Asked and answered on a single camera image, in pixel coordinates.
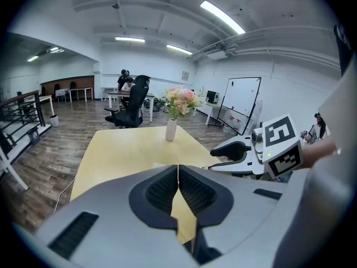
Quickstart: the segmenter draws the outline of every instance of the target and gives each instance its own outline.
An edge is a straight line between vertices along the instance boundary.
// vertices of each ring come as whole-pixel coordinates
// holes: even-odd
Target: person's arm
[[[305,135],[305,137],[304,137],[304,139],[306,140],[306,142],[310,142],[310,140],[311,140],[311,135],[310,134],[307,134],[307,135]]]
[[[299,169],[311,168],[317,160],[331,155],[335,150],[337,150],[337,148],[332,136],[329,136],[326,139],[312,145],[303,146],[303,164],[299,167]]]
[[[309,131],[308,134],[304,137],[304,139],[306,140],[306,142],[310,142],[314,134],[316,134],[316,129],[315,129],[315,126],[312,125],[310,131]]]

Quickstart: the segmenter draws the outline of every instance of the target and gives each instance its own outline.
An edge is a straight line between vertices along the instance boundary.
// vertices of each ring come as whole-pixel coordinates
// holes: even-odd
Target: wooden floor
[[[4,176],[1,189],[7,198],[15,222],[33,232],[49,217],[58,196],[73,180],[84,152],[97,130],[115,129],[106,122],[108,101],[84,100],[73,103],[54,103],[60,125],[51,128],[38,144],[31,146],[13,164],[14,169],[29,186],[24,192],[10,174]],[[50,105],[42,104],[45,121],[49,123]],[[149,122],[148,109],[143,112],[144,122],[140,127],[164,126],[168,114],[156,112]],[[189,114],[177,124],[208,150],[229,139],[232,135],[217,127],[205,126],[207,116],[197,112]],[[58,208],[70,200],[72,185],[61,195]]]

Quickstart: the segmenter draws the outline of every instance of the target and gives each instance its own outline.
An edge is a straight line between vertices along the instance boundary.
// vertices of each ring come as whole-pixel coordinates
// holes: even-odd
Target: person
[[[127,81],[127,73],[128,71],[122,69],[122,75],[118,78],[118,90],[122,90],[125,82]]]
[[[122,91],[123,92],[130,92],[130,90],[133,87],[133,78],[131,77],[127,77],[127,82],[124,84]],[[128,102],[129,102],[129,97],[123,97],[122,98],[122,105],[124,106],[124,108],[126,108],[128,106]]]
[[[130,92],[130,90],[132,89],[133,86],[133,78],[128,77],[127,78],[127,82],[124,84],[122,91],[124,92]]]
[[[331,135],[311,146],[303,146],[303,163],[297,170],[311,168],[319,159],[332,155],[336,150],[337,147]]]
[[[314,144],[328,136],[326,130],[326,123],[322,119],[320,113],[315,114],[317,124],[312,125],[309,133],[304,134],[303,139],[306,140],[308,144]]]

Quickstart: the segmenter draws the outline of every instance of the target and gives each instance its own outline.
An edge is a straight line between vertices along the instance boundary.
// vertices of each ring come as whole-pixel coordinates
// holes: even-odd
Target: wooden table
[[[207,102],[206,105],[210,107],[210,110],[209,110],[209,112],[208,112],[208,114],[207,114],[207,120],[206,120],[206,123],[205,123],[205,125],[207,126],[207,125],[208,125],[208,122],[210,121],[210,117],[212,117],[213,109],[215,108],[215,109],[218,109],[218,110],[219,110],[219,108],[221,107],[221,105],[217,105],[217,104],[215,104],[215,103],[209,103],[209,102]],[[222,106],[222,110],[226,111],[227,109],[228,109],[227,107]]]
[[[100,130],[91,140],[78,168],[71,200],[108,180],[162,165],[210,166],[220,161],[180,126],[172,142],[165,140],[166,126]],[[178,190],[171,215],[178,219],[178,240],[195,237],[196,218]]]
[[[88,89],[90,89],[90,91],[91,91],[91,98],[93,100],[93,87],[72,88],[72,89],[69,90],[69,99],[70,99],[71,103],[72,103],[72,94],[71,94],[71,92],[77,91],[77,100],[79,100],[79,96],[78,96],[78,91],[79,90],[84,90],[84,99],[87,102],[87,90]]]
[[[130,92],[124,92],[122,90],[118,90],[116,92],[109,92],[108,93],[108,97],[109,97],[109,107],[112,107],[112,95],[117,96],[118,97],[118,108],[119,108],[119,104],[120,104],[120,98],[119,97],[129,97],[130,96]],[[148,92],[146,94],[146,97],[148,99],[150,99],[150,109],[149,109],[149,114],[150,114],[150,122],[152,122],[152,111],[154,108],[154,98],[155,95],[153,93]]]

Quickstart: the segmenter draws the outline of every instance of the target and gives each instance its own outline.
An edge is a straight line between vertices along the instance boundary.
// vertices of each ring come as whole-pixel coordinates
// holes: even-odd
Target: flower vase
[[[167,141],[173,141],[173,139],[175,139],[176,125],[177,125],[176,120],[172,120],[170,118],[166,126],[165,138]]]

